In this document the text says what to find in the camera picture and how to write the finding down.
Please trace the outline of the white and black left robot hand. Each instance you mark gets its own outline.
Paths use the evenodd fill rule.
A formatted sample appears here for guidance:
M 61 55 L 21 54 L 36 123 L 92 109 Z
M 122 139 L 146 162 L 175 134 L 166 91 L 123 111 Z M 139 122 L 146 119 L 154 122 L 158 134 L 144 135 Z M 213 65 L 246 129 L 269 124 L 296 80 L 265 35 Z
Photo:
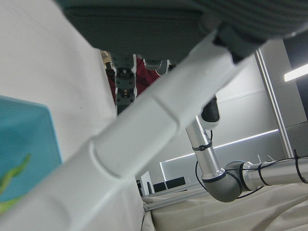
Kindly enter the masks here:
M 93 47 L 176 67 L 1 216 L 3 231 L 80 231 L 267 40 L 308 28 L 305 0 L 59 0 Z

